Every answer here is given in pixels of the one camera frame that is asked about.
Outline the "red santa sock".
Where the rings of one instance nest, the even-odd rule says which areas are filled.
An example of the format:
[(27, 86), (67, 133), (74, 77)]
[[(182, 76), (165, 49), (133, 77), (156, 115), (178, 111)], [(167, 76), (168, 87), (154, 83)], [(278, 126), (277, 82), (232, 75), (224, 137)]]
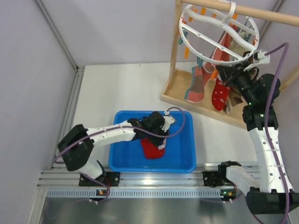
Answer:
[(162, 145), (156, 147), (150, 141), (145, 138), (140, 141), (145, 158), (148, 160), (158, 159), (164, 156), (166, 139), (162, 142)]
[(212, 92), (212, 105), (217, 111), (224, 108), (230, 89), (231, 87), (225, 86), (219, 78), (216, 79)]

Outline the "salmon pink cloth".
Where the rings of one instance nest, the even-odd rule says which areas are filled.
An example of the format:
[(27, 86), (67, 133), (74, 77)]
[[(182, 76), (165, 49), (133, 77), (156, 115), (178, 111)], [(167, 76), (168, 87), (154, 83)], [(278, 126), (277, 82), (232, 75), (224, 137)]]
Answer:
[[(230, 61), (230, 55), (219, 48), (215, 48), (211, 58), (216, 61)], [(205, 85), (211, 79), (216, 64), (210, 62), (200, 62), (192, 67), (191, 87), (187, 89), (185, 100), (197, 103), (204, 98)]]

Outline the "brown striped sock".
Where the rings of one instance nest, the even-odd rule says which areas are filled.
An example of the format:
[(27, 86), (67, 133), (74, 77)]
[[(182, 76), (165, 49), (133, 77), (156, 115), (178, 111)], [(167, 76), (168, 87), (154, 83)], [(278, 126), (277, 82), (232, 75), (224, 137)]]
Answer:
[[(250, 57), (248, 60), (242, 63), (248, 63), (250, 65), (253, 63), (253, 59), (252, 57)], [(224, 108), (222, 109), (225, 113), (229, 113), (236, 105), (243, 103), (242, 95), (239, 92), (238, 88), (235, 85), (230, 87), (231, 87), (230, 92), (226, 99)]]

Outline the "white round clip hanger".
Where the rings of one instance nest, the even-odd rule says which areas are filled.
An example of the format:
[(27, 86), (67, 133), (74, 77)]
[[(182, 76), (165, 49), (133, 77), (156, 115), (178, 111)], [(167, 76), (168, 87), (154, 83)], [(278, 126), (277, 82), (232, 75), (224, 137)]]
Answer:
[[(247, 30), (241, 29), (240, 27), (230, 23), (228, 19), (237, 21), (238, 25), (241, 24), (250, 31), (254, 31), (256, 24), (251, 17), (234, 14), (236, 4), (230, 2), (229, 12), (219, 10), (220, 13), (224, 14), (225, 17), (221, 18), (211, 11), (206, 10), (204, 7), (192, 6), (185, 11), (183, 14), (183, 23), (189, 26), (186, 28), (183, 25), (183, 32), (179, 37), (178, 43), (185, 45), (185, 56), (189, 53), (194, 54), (197, 58), (202, 59), (205, 62), (214, 63), (216, 65), (234, 65), (241, 63), (249, 59), (249, 54), (257, 49), (250, 44), (255, 44), (257, 37), (251, 34), (249, 41), (243, 40), (239, 33)], [(239, 45), (248, 50), (243, 56), (236, 54), (229, 49), (232, 40), (235, 40)], [(215, 48), (228, 53), (230, 55), (230, 61), (216, 61), (211, 58), (211, 55)]]

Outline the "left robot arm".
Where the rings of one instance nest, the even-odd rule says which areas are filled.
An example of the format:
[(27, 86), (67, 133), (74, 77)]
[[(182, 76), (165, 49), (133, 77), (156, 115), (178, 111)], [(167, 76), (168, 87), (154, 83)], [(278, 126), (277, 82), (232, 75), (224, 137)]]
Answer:
[(169, 128), (175, 119), (167, 112), (158, 111), (141, 119), (131, 118), (119, 124), (103, 128), (85, 128), (82, 124), (74, 126), (58, 143), (58, 156), (62, 157), (68, 171), (78, 171), (89, 176), (95, 185), (106, 179), (102, 164), (92, 158), (92, 151), (103, 146), (123, 142), (146, 140), (151, 146), (162, 149)]

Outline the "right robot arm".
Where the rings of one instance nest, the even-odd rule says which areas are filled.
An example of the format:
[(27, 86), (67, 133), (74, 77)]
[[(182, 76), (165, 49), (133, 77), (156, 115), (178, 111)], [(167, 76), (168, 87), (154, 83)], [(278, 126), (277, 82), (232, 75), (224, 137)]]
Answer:
[(233, 183), (246, 196), (246, 204), (254, 215), (283, 214), (299, 205), (285, 172), (278, 142), (278, 119), (272, 106), (280, 94), (280, 80), (273, 74), (252, 78), (242, 64), (216, 66), (226, 87), (235, 87), (247, 103), (242, 111), (243, 121), (253, 142), (260, 179), (249, 175), (240, 163), (222, 162), (218, 180), (223, 185)]

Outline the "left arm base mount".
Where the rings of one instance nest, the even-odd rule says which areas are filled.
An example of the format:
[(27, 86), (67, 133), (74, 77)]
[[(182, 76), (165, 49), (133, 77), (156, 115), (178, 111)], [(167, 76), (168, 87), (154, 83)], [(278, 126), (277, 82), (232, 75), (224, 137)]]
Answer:
[(120, 182), (120, 172), (106, 171), (103, 169), (103, 174), (94, 180), (90, 180), (80, 173), (79, 186), (80, 187), (98, 187), (101, 186), (98, 182), (105, 184), (108, 187), (117, 187)]

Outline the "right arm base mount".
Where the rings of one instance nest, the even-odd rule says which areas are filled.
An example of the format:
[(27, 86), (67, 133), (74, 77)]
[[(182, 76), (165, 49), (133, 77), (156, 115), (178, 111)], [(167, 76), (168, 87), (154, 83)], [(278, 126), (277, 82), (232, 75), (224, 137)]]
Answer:
[(204, 171), (203, 172), (204, 186), (206, 187), (219, 187), (219, 186), (232, 186), (232, 182), (229, 181), (224, 175), (218, 171)]

